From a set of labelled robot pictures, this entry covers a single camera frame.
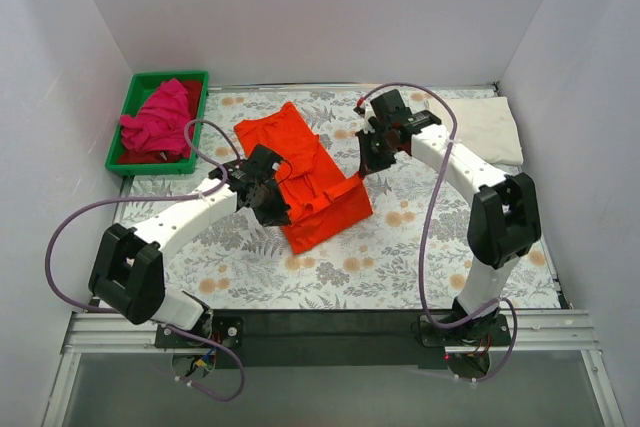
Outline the orange t shirt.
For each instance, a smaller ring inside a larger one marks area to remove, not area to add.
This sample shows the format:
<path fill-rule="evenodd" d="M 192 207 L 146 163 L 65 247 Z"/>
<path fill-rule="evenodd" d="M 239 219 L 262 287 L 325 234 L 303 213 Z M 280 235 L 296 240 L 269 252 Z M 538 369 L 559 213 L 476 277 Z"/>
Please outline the orange t shirt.
<path fill-rule="evenodd" d="M 362 178 L 342 173 L 293 103 L 267 117 L 243 120 L 234 131 L 247 155 L 263 145 L 289 163 L 276 179 L 290 206 L 291 223 L 282 231 L 294 254 L 311 250 L 373 214 Z"/>

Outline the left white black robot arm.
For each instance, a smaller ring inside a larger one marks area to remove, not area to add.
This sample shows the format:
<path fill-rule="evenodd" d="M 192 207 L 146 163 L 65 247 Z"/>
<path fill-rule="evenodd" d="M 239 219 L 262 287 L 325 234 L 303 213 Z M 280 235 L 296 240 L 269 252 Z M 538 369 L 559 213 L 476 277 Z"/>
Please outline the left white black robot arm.
<path fill-rule="evenodd" d="M 89 289 L 130 323 L 169 324 L 193 347 L 214 332 L 213 311 L 191 294 L 168 288 L 164 270 L 174 256 L 214 223 L 242 209 L 263 226 L 290 223 L 290 206 L 276 173 L 288 162 L 264 145 L 245 159 L 211 171 L 185 198 L 154 217 L 109 227 L 101 239 Z"/>

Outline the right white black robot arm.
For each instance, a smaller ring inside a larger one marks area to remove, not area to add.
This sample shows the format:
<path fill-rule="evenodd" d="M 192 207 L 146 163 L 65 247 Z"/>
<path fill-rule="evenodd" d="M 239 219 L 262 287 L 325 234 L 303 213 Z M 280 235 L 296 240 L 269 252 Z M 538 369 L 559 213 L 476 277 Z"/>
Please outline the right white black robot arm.
<path fill-rule="evenodd" d="M 508 174 L 485 162 L 457 139 L 459 122 L 449 104 L 432 97 L 451 120 L 444 125 L 430 110 L 412 111 L 400 84 L 387 83 L 364 94 L 355 112 L 363 119 L 358 174 L 366 177 L 390 168 L 404 152 L 437 171 L 419 244 L 418 286 L 423 314 L 434 331 L 475 344 L 496 323 L 504 287 L 515 266 L 542 235 L 536 187 L 525 173 Z M 452 186 L 470 207 L 467 244 L 473 254 L 465 286 L 450 313 L 437 319 L 425 285 L 426 244 L 443 184 Z"/>

